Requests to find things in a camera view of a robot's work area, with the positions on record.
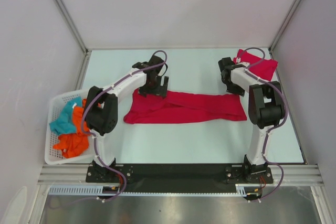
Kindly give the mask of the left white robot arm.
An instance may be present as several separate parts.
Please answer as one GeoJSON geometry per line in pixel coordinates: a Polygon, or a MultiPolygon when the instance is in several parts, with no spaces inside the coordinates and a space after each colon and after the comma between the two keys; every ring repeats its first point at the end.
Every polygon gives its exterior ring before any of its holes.
{"type": "Polygon", "coordinates": [[[115,178],[116,169],[111,166],[114,159],[106,161],[104,154],[104,137],[111,133],[118,123],[118,105],[134,91],[141,96],[154,95],[166,98],[169,77],[160,74],[162,68],[168,69],[167,53],[155,51],[149,61],[135,63],[131,70],[118,81],[103,88],[93,86],[87,94],[81,127],[87,125],[92,136],[94,161],[100,167],[98,176],[105,182],[115,178]]]}

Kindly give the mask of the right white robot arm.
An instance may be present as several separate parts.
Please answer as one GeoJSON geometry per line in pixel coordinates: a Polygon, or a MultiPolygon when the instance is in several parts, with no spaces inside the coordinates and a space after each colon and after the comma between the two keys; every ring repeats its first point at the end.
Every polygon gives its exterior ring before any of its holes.
{"type": "Polygon", "coordinates": [[[218,62],[222,83],[230,94],[248,93],[248,116],[253,124],[251,142],[242,164],[243,179],[254,183],[267,174],[267,144],[271,132],[287,118],[284,96],[278,81],[267,81],[249,71],[246,62],[230,57],[218,62]]]}

